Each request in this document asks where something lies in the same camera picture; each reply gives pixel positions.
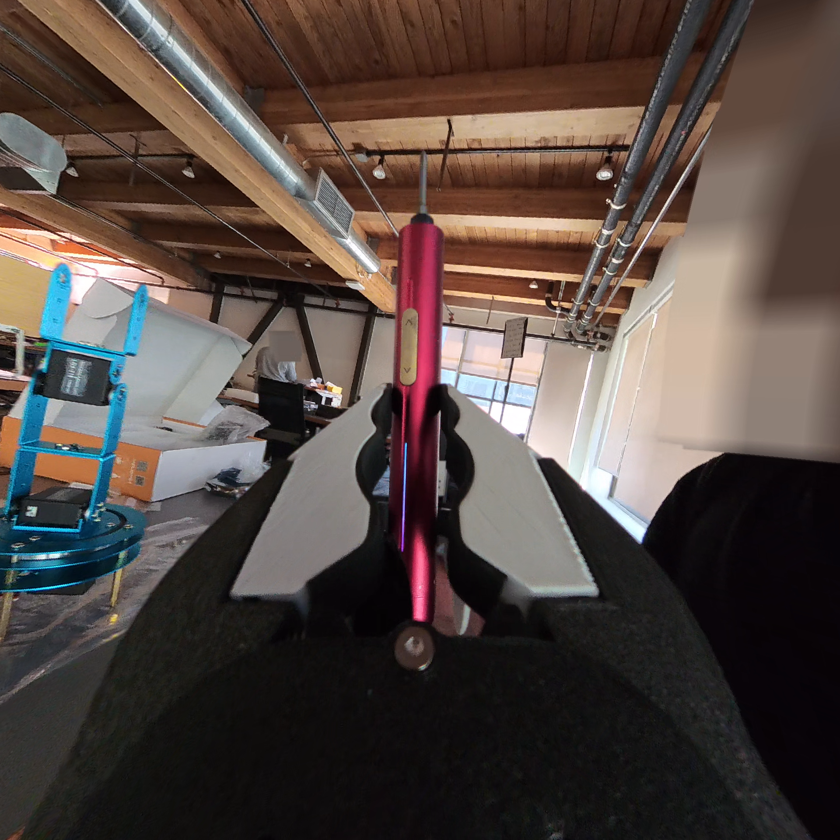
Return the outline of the silver foil bag with parts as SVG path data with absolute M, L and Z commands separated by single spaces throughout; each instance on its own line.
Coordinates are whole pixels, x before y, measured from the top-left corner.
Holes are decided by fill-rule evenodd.
M 205 482 L 204 489 L 214 495 L 241 498 L 268 471 L 268 465 L 258 463 L 245 467 L 230 467 L 221 470 Z

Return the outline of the white and orange cardboard box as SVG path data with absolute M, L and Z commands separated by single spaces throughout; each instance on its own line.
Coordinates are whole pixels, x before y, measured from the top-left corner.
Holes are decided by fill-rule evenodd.
M 70 316 L 70 340 L 121 348 L 133 292 L 96 280 Z M 205 439 L 204 428 L 222 407 L 216 402 L 250 344 L 225 328 L 154 299 L 149 301 L 139 352 L 127 359 L 128 387 L 110 489 L 143 501 L 200 490 L 227 468 L 256 466 L 266 443 L 254 437 L 227 444 Z M 26 394 L 2 425 L 2 466 L 11 467 L 18 447 Z M 102 446 L 109 410 L 50 400 L 42 439 L 62 445 Z M 97 463 L 90 458 L 39 456 L 35 474 L 92 485 Z

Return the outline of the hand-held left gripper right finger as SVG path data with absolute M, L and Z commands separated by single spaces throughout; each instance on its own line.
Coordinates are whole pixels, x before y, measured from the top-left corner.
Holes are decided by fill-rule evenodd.
M 595 599 L 598 584 L 529 447 L 442 386 L 447 571 L 464 601 Z

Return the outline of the red electric screwdriver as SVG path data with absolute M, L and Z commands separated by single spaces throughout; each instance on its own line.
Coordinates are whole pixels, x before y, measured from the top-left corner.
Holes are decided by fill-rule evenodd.
M 444 234 L 427 205 L 427 153 L 418 209 L 398 238 L 390 453 L 390 527 L 406 567 L 415 623 L 435 608 Z

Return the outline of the silver duct elbow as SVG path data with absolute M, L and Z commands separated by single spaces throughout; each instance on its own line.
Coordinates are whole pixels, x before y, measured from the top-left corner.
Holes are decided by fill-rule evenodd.
M 61 144 L 23 117 L 1 114 L 1 186 L 13 193 L 54 196 L 67 168 Z

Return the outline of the clear plastic bag with parts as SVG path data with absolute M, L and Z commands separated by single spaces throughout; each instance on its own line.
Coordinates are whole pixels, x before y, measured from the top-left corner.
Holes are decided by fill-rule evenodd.
M 270 421 L 245 407 L 228 405 L 196 434 L 196 441 L 208 445 L 238 444 L 256 436 L 269 425 Z

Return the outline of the blue robot arm base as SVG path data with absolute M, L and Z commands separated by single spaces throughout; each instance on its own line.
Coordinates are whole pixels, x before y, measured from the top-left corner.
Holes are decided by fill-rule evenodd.
M 148 291 L 133 296 L 122 348 L 110 350 L 64 337 L 71 295 L 67 265 L 53 269 L 40 336 L 45 356 L 32 378 L 24 405 L 2 515 L 2 630 L 11 621 L 14 595 L 47 592 L 112 576 L 111 604 L 119 595 L 123 568 L 140 554 L 144 516 L 108 502 L 129 389 L 123 371 L 140 348 Z M 98 447 L 60 444 L 43 438 L 51 402 L 106 408 Z M 90 490 L 53 487 L 33 491 L 40 456 L 88 461 L 97 467 Z

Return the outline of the long silver air duct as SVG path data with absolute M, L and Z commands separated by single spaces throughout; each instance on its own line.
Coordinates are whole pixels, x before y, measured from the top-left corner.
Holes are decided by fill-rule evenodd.
M 379 257 L 354 230 L 354 209 L 329 175 L 319 169 L 312 177 L 303 169 L 170 12 L 153 1 L 100 1 L 100 5 L 364 271 L 380 270 Z

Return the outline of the black office chair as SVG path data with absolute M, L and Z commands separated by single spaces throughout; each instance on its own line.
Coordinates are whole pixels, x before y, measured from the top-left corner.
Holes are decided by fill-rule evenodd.
M 258 378 L 258 413 L 269 425 L 261 430 L 271 462 L 287 459 L 308 440 L 304 385 Z

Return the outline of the clear plastic sheet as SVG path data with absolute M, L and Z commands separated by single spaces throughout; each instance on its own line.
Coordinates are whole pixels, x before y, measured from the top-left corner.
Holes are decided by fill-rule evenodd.
M 21 595 L 2 642 L 2 700 L 123 634 L 155 586 L 206 529 L 196 518 L 150 526 L 139 558 L 123 571 L 114 605 L 110 576 L 77 595 L 61 591 Z

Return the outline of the thin metal ceiling conduit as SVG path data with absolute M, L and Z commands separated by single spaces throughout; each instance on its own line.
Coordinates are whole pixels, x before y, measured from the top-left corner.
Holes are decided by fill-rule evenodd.
M 693 155 L 689 159 L 688 163 L 686 164 L 686 168 L 684 169 L 684 171 L 680 175 L 680 177 L 679 177 L 677 183 L 675 184 L 674 188 L 672 189 L 671 193 L 668 195 L 667 199 L 665 200 L 664 205 L 662 206 L 662 208 L 658 212 L 658 214 L 655 217 L 653 223 L 651 223 L 650 228 L 648 229 L 645 236 L 641 240 L 640 245 L 636 248 L 635 252 L 633 253 L 633 256 L 630 259 L 630 261 L 627 265 L 627 268 L 625 268 L 624 272 L 619 277 L 619 279 L 611 284 L 611 286 L 610 286 L 610 289 L 611 289 L 610 296 L 606 300 L 605 304 L 603 304 L 603 306 L 598 310 L 597 317 L 592 322 L 592 325 L 589 328 L 590 331 L 596 330 L 598 328 L 598 326 L 601 324 L 604 312 L 613 303 L 613 300 L 614 300 L 617 292 L 621 289 L 621 286 L 624 283 L 625 279 L 628 277 L 631 269 L 634 268 L 634 266 L 636 265 L 639 257 L 644 252 L 644 249 L 647 246 L 649 239 L 651 239 L 651 237 L 654 235 L 657 226 L 659 225 L 659 223 L 663 220 L 664 216 L 669 211 L 671 204 L 676 199 L 677 195 L 681 191 L 683 185 L 686 183 L 689 175 L 691 174 L 692 170 L 694 169 L 695 165 L 697 164 L 699 158 L 701 157 L 701 155 L 704 151 L 704 148 L 705 148 L 705 146 L 708 142 L 711 131 L 712 131 L 712 124 L 710 125 L 710 127 L 706 131 L 706 133 L 703 135 L 702 140 L 698 143 L 698 146 L 697 146 L 695 152 L 693 153 Z

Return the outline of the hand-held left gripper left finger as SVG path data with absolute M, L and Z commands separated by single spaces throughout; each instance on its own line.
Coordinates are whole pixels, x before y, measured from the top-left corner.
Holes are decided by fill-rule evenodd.
M 261 601 L 365 601 L 385 567 L 374 494 L 387 469 L 392 386 L 365 398 L 289 460 L 230 591 Z

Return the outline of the black light track rail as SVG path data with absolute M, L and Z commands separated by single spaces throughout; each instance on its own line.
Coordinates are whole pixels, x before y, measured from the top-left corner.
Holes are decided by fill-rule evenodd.
M 428 156 L 453 155 L 503 155 L 503 154 L 621 154 L 629 152 L 629 144 L 587 144 L 587 145 L 543 145 L 543 146 L 491 146 L 481 148 L 438 148 L 421 149 L 367 149 L 352 151 L 352 157 L 359 162 L 378 161 L 396 157 L 417 158 L 421 154 Z

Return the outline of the person's black top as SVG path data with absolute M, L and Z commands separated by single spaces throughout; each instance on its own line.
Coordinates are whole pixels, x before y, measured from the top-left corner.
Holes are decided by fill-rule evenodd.
M 675 483 L 643 545 L 808 833 L 838 838 L 839 465 L 715 457 Z

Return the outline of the pale window blind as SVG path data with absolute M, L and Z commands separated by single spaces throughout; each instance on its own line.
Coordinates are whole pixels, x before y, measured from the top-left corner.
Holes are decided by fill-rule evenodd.
M 647 351 L 655 330 L 657 312 L 647 315 L 624 339 L 616 378 L 605 417 L 597 468 L 618 477 L 632 422 Z

